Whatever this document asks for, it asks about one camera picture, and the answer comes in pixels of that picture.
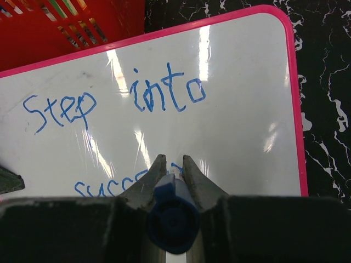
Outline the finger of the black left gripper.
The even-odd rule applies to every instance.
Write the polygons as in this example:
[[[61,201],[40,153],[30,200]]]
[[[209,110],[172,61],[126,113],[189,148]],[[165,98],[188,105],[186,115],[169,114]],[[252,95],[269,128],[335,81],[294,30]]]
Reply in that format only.
[[[25,183],[20,175],[17,175],[4,167],[0,167],[0,193],[9,193],[23,190]]]

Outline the blue whiteboard marker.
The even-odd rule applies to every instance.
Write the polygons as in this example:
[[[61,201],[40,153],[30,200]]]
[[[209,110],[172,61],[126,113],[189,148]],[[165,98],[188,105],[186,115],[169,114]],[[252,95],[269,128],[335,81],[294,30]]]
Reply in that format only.
[[[154,199],[146,222],[149,238],[168,253],[186,253],[198,235],[200,212],[185,181],[175,174],[163,176],[154,188]]]

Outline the pink framed whiteboard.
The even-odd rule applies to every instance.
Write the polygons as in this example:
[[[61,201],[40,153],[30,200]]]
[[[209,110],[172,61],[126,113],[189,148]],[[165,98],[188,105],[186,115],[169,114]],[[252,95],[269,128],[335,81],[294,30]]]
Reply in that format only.
[[[1,73],[19,197],[116,196],[157,155],[233,195],[307,196],[293,28],[258,5]]]

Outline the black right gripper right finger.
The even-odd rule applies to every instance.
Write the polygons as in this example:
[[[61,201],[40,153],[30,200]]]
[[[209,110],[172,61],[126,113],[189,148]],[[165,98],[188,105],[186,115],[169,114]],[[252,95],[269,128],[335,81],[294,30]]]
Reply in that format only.
[[[320,197],[229,195],[183,157],[200,211],[187,262],[350,262],[350,211]]]

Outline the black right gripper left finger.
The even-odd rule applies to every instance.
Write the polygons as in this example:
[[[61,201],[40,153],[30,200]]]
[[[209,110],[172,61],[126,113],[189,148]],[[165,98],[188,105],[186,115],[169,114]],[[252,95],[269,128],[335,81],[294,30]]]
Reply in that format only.
[[[1,262],[165,262],[146,231],[166,156],[116,197],[13,198],[1,203]]]

